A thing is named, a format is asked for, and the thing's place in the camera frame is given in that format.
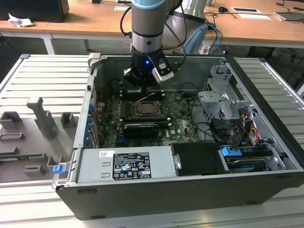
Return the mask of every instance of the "white paper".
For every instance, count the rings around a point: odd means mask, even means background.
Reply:
[[[99,157],[100,158],[112,158],[115,151],[100,151]]]
[[[114,11],[123,11],[125,12],[127,10],[127,6],[115,6]]]
[[[34,23],[32,23],[30,19],[16,18],[16,17],[12,16],[10,13],[9,13],[9,22],[13,26],[16,26],[18,28],[21,28],[21,26],[31,26],[31,25],[34,25]]]
[[[265,15],[239,13],[239,16],[243,19],[271,20],[268,16]]]

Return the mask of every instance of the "barcode sticker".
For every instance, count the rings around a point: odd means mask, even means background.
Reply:
[[[99,157],[100,158],[112,158],[115,151],[100,151]]]

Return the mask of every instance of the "laptop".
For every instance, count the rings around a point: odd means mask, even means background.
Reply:
[[[304,19],[304,13],[300,12],[275,12],[275,14],[282,20],[300,21]]]

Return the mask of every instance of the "robotic arm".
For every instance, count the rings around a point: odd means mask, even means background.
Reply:
[[[182,0],[132,0],[132,65],[124,78],[143,89],[174,77],[162,52],[165,16]]]

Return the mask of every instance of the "white desk leg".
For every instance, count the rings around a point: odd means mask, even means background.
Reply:
[[[47,48],[47,53],[49,55],[54,55],[55,51],[54,51],[54,48],[53,48],[53,45],[52,45],[52,36],[51,36],[51,34],[45,33],[45,34],[42,34],[40,37],[44,41],[44,44],[45,44],[45,46]]]
[[[304,96],[304,85],[301,86],[301,88],[297,92],[299,94],[300,98],[303,98]]]
[[[87,51],[90,50],[90,45],[89,45],[89,41],[87,39],[84,39],[84,42],[85,42],[85,48]]]

